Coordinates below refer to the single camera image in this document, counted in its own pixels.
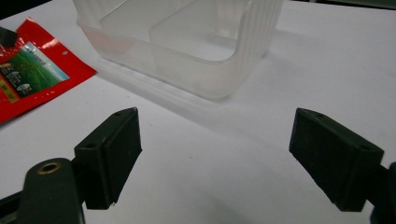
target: translucent plastic tray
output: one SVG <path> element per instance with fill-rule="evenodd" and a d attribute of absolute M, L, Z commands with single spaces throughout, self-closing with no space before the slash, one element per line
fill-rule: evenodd
<path fill-rule="evenodd" d="M 106 59 L 205 98 L 234 92 L 268 50 L 283 0 L 74 0 Z"/>

